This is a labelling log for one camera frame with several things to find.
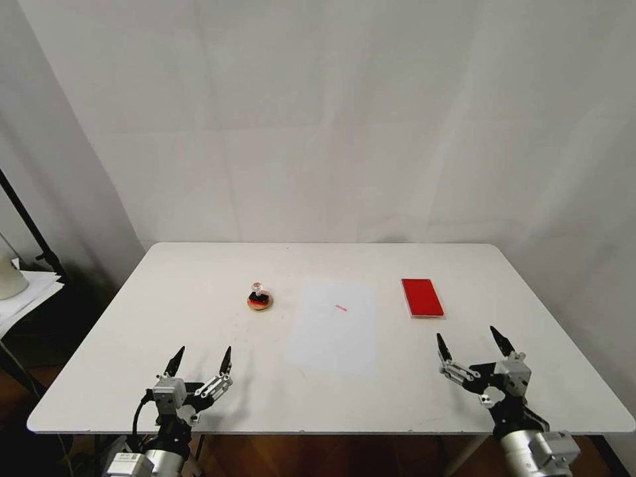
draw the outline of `stack of paper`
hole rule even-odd
[[[17,295],[0,300],[0,339],[15,323],[62,288],[53,272],[24,272],[28,286]]]

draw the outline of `round base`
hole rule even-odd
[[[270,297],[270,299],[267,301],[267,303],[260,303],[259,301],[252,301],[248,297],[247,305],[254,311],[263,311],[264,309],[272,306],[272,303],[274,302],[274,297],[270,294],[270,292],[263,290],[262,292],[260,292],[260,294],[267,295],[268,297]]]

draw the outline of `table leg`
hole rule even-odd
[[[462,451],[454,457],[444,469],[444,477],[451,477],[466,462],[479,446],[489,437],[489,434],[479,434],[474,436]]]

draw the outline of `white paper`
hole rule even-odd
[[[349,282],[309,280],[294,319],[286,360],[336,374],[373,376],[375,292]]]
[[[59,278],[52,272],[21,272],[28,286],[16,296],[0,300],[0,323],[27,306]]]

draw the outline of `white table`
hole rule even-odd
[[[372,376],[286,360],[305,282],[376,290]],[[401,278],[431,278],[445,319],[412,319]],[[245,303],[252,282],[271,309]],[[146,387],[180,346],[179,376],[202,381],[233,347],[234,386],[204,411],[204,433],[489,433],[475,395],[438,373],[435,333],[465,364],[501,354],[494,325],[533,371],[527,398],[553,429],[630,432],[635,422],[494,246],[485,244],[209,244],[153,246],[28,419],[39,433],[130,433]],[[142,412],[141,433],[156,430]]]

